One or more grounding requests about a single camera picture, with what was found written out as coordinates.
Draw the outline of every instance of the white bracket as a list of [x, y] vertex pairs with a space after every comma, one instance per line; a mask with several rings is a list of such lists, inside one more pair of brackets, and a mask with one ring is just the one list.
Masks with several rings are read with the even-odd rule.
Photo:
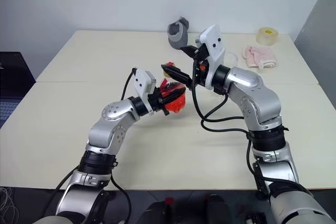
[[196, 40], [198, 46], [205, 44], [208, 49], [209, 56], [206, 58], [209, 62], [209, 71], [205, 79], [205, 87], [212, 90], [212, 78], [219, 67], [224, 62], [225, 48], [221, 38], [221, 31], [218, 25], [208, 27]]
[[154, 111], [148, 101], [148, 95], [154, 92], [156, 85], [155, 77], [149, 72], [142, 69], [137, 69], [135, 73], [134, 88], [146, 106], [149, 115], [153, 115]]

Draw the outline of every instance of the pink towel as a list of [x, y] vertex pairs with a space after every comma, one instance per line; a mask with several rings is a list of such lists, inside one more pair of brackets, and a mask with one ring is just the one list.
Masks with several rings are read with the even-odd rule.
[[273, 68], [277, 64], [275, 55], [269, 47], [246, 46], [243, 57], [246, 59], [247, 66], [250, 68]]

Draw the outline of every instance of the white table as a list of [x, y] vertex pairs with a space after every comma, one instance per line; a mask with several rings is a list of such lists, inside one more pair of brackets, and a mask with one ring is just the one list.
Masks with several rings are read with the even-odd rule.
[[[122, 37], [116, 34], [106, 31], [76, 32], [39, 77], [39, 82], [0, 130], [0, 185], [54, 188], [79, 163], [90, 128], [99, 119], [106, 104], [120, 99], [125, 78], [135, 64], [124, 60], [128, 56], [115, 57], [114, 60], [102, 56], [97, 57], [97, 61], [90, 61], [90, 57], [79, 60], [81, 54], [73, 54], [68, 55], [69, 65], [74, 66], [77, 58], [78, 68], [71, 72], [67, 65], [61, 67], [60, 62], [65, 58], [62, 52], [71, 47], [74, 38], [77, 46], [72, 50], [78, 51], [80, 42], [77, 40], [82, 40], [84, 48], [88, 44], [93, 48], [93, 42], [88, 37], [101, 37], [103, 41], [106, 41], [103, 35]], [[138, 34], [141, 40], [153, 33], [130, 33], [133, 39], [134, 34]], [[227, 41], [229, 38], [234, 41], [241, 38], [239, 35], [225, 37]], [[107, 52], [112, 47], [120, 47], [120, 43], [97, 43], [96, 51]], [[279, 68], [265, 70], [262, 75], [267, 86], [281, 100], [283, 122], [290, 128], [286, 132], [286, 140], [290, 143], [300, 182], [308, 188], [335, 188], [336, 173], [332, 172], [336, 163], [335, 110], [301, 56], [297, 52], [294, 54], [292, 42], [288, 40], [284, 44], [287, 46], [282, 45], [283, 50], [292, 52], [291, 57], [297, 61], [297, 73], [284, 70], [281, 74], [281, 66], [291, 66], [282, 59], [279, 60]], [[180, 62], [177, 61], [179, 51], [171, 50], [164, 44], [161, 50], [158, 45], [155, 48], [155, 51], [161, 51], [161, 56], [167, 57], [172, 52], [176, 59], [160, 59], [160, 55], [149, 54], [149, 50], [148, 55], [141, 53], [143, 63], [149, 65], [138, 67], [155, 69], [156, 76], [160, 76], [162, 72], [157, 65], [167, 60]], [[191, 68], [191, 59], [180, 56], [182, 63], [179, 65]], [[114, 62], [110, 72], [103, 59]], [[85, 74], [89, 66], [92, 71]], [[108, 81], [103, 77], [107, 73], [110, 77]], [[288, 76], [292, 76], [290, 83], [280, 82], [282, 79], [289, 81]], [[222, 97], [202, 87], [197, 91], [203, 112], [221, 102]], [[130, 87], [128, 95], [132, 94], [135, 92]], [[238, 107], [232, 102], [228, 102], [215, 116], [230, 115], [240, 115]], [[255, 189], [253, 176], [245, 163], [245, 136], [238, 132], [206, 132], [199, 122], [190, 92], [187, 93], [186, 108], [179, 114], [165, 117], [163, 112], [159, 112], [152, 117], [144, 116], [127, 132], [126, 141], [118, 154], [119, 166], [113, 171], [116, 181], [126, 189]], [[217, 123], [214, 127], [233, 126], [246, 128], [243, 121]]]
[[[189, 35], [189, 44], [194, 44], [196, 36]], [[224, 34], [223, 42], [227, 51], [238, 56], [238, 66], [247, 68], [241, 52], [247, 44], [255, 44], [255, 35]], [[318, 83], [288, 35], [279, 35], [272, 48], [279, 63], [276, 68], [250, 69], [259, 73], [265, 83]], [[124, 81], [134, 66], [150, 70], [159, 80], [163, 76], [160, 65], [168, 61], [173, 61], [177, 67], [191, 74], [192, 59], [182, 51], [173, 49], [166, 33], [77, 31], [37, 81], [101, 82], [115, 78]], [[224, 61], [232, 62], [232, 56], [227, 54]]]

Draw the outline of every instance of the white wall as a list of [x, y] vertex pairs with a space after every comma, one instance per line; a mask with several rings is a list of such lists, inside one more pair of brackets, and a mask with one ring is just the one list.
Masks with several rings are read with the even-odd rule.
[[37, 77], [77, 29], [159, 30], [183, 15], [190, 31], [271, 26], [293, 39], [317, 0], [0, 0], [0, 50], [21, 51]]

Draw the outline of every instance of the tape roll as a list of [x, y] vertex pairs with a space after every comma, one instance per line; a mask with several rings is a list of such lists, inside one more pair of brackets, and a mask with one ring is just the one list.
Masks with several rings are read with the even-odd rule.
[[270, 27], [262, 27], [257, 33], [257, 42], [264, 46], [271, 46], [278, 37], [278, 31]]

